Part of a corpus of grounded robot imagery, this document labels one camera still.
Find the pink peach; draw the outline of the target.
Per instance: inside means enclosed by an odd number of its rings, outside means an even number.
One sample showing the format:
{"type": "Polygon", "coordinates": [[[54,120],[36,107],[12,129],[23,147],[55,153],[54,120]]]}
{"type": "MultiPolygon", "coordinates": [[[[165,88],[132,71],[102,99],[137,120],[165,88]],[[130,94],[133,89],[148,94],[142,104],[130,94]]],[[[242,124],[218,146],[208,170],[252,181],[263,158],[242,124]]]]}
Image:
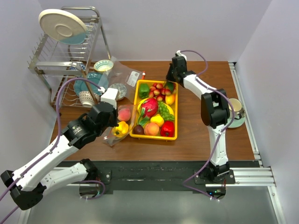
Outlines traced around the pink peach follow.
{"type": "Polygon", "coordinates": [[[119,108],[117,119],[119,121],[128,122],[131,119],[131,109],[127,107],[119,108]]]}

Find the yellow bell pepper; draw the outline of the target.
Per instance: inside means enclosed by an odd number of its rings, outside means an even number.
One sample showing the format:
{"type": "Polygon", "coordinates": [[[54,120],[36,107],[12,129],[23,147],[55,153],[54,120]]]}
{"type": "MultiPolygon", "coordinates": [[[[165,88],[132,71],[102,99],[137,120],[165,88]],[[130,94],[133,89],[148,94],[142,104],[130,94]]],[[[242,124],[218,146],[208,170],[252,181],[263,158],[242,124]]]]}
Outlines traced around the yellow bell pepper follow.
{"type": "Polygon", "coordinates": [[[118,123],[118,126],[113,128],[114,136],[118,138],[125,137],[128,133],[129,125],[125,121],[118,123]]]}

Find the orange zip top bag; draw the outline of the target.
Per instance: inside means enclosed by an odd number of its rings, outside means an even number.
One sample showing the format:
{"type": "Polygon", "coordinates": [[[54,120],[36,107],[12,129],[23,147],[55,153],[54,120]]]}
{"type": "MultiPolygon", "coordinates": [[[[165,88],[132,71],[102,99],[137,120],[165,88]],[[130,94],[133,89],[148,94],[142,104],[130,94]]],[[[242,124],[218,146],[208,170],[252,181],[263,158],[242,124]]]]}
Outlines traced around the orange zip top bag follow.
{"type": "Polygon", "coordinates": [[[129,125],[128,133],[125,137],[118,138],[118,137],[114,136],[114,134],[113,134],[114,127],[107,128],[102,135],[102,139],[105,144],[107,144],[111,147],[114,146],[115,144],[117,144],[118,142],[122,141],[123,139],[125,139],[128,136],[130,131],[133,130],[134,121],[136,118],[136,109],[137,109],[136,105],[121,105],[117,108],[117,111],[121,107],[127,107],[127,108],[131,109],[131,119],[128,122],[126,122],[129,125]]]}

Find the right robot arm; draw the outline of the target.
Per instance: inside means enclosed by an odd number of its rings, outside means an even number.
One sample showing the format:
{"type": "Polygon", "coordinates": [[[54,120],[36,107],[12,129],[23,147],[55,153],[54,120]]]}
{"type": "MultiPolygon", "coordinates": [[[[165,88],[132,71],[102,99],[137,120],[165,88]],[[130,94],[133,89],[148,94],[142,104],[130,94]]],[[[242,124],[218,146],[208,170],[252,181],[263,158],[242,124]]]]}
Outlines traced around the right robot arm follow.
{"type": "Polygon", "coordinates": [[[230,170],[226,149],[230,111],[226,91],[209,86],[195,72],[188,70],[186,56],[179,52],[172,58],[166,80],[180,84],[200,99],[201,120],[208,129],[211,153],[206,165],[197,175],[219,183],[230,170]]]}

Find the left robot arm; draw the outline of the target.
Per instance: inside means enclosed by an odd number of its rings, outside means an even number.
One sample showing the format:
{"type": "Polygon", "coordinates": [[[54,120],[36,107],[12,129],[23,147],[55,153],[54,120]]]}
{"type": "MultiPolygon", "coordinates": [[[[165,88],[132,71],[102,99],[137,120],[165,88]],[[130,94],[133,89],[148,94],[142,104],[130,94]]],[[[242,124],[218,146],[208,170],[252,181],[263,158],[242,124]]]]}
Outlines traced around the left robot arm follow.
{"type": "Polygon", "coordinates": [[[4,171],[0,177],[7,187],[6,193],[10,194],[17,207],[30,209],[44,196],[69,183],[94,182],[98,169],[89,159],[82,159],[54,175],[50,171],[66,157],[95,141],[108,127],[117,126],[117,115],[115,106],[100,102],[88,113],[70,121],[32,161],[15,171],[4,171]]]}

